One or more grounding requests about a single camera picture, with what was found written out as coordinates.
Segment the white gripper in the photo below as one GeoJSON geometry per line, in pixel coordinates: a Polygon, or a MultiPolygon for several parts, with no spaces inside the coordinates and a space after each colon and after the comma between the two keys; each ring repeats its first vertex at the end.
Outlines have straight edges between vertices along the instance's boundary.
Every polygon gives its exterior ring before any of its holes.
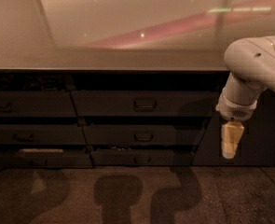
{"type": "Polygon", "coordinates": [[[237,105],[229,101],[223,93],[220,94],[216,110],[223,119],[230,120],[221,127],[221,148],[222,156],[225,159],[235,157],[244,132],[242,122],[253,115],[256,107],[257,101],[254,101],[251,105],[237,105]]]}

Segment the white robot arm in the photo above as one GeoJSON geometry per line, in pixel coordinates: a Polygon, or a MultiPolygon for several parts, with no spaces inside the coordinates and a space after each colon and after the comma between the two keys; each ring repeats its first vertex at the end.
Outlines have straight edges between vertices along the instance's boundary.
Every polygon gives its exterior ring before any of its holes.
{"type": "Polygon", "coordinates": [[[226,121],[221,128],[222,156],[232,159],[242,138],[242,123],[257,107],[265,90],[275,92],[275,36],[250,37],[231,43],[224,63],[229,71],[216,110],[226,121]]]}

